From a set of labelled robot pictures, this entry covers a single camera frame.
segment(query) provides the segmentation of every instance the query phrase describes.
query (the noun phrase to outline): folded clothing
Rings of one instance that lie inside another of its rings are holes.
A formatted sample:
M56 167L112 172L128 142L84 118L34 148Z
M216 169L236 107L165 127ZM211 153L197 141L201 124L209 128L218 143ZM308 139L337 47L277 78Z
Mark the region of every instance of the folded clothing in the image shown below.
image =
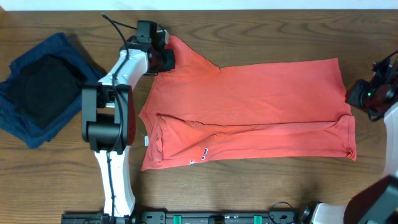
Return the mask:
M155 77L140 113L149 135L142 170L255 157L356 159L336 58L220 69L177 37L168 47L176 69Z
M44 55L21 69L7 95L16 112L46 128L80 94L85 77L66 60Z
M0 83L0 128L30 148L51 140L81 110L85 80L95 82L104 75L83 60L64 33L15 59L10 69Z

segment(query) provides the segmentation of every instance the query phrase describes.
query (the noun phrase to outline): black cloth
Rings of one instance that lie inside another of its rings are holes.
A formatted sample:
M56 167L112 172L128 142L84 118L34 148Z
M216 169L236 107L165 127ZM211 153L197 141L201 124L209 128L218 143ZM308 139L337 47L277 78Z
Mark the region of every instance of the black cloth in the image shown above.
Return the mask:
M21 69L7 95L39 128L46 128L80 94L84 75L64 59L46 54Z
M0 83L0 128L26 142L31 149L37 148L43 142L50 141L54 138L57 133L81 110L80 93L59 116L43 129L34 124L29 116L21 113L20 111L22 110L17 109L15 103L11 101L7 94L10 83L21 75L22 69L29 64L40 60L44 55L52 55L67 61L74 67L78 68L79 71L84 74L84 77L88 82L96 82L104 76L104 72L92 67L82 58L64 33L52 35L11 62L10 76L6 81ZM43 94L51 93L49 91L44 91Z

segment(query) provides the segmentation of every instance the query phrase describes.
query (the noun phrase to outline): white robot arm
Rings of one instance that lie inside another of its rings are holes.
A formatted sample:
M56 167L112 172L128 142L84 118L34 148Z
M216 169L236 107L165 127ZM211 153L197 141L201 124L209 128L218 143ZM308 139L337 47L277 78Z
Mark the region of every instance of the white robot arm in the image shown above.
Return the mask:
M398 177L398 103L386 112L384 123L387 128L387 149L383 176Z
M118 23L103 16L113 25ZM137 35L127 41L122 38L124 46L115 66L98 83L88 83L82 91L83 139L90 142L101 168L104 214L110 222L130 217L136 201L128 166L129 146L136 130L132 89L144 74L168 71L175 64L173 50L165 49L169 34L163 28L157 30L155 22L138 21ZM100 114L97 108L114 108L114 114Z

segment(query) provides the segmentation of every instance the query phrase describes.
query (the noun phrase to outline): clothing tag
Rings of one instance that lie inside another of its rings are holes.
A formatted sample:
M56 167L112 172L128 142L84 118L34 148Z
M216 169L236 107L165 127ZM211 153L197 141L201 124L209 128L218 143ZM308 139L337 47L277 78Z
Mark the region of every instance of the clothing tag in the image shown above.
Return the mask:
M145 145L145 146L148 146L148 145L149 145L149 138L148 138L148 136L145 136L145 137L144 137L144 141L145 141L144 145Z

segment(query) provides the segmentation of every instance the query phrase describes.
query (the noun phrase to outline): green connector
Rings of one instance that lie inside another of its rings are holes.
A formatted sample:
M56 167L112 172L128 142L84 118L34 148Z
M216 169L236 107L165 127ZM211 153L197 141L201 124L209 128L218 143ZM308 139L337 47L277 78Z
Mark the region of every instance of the green connector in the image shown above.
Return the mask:
M175 215L175 216L173 216L173 224L182 224L181 215Z
M262 224L262 217L259 215L254 216L254 224Z

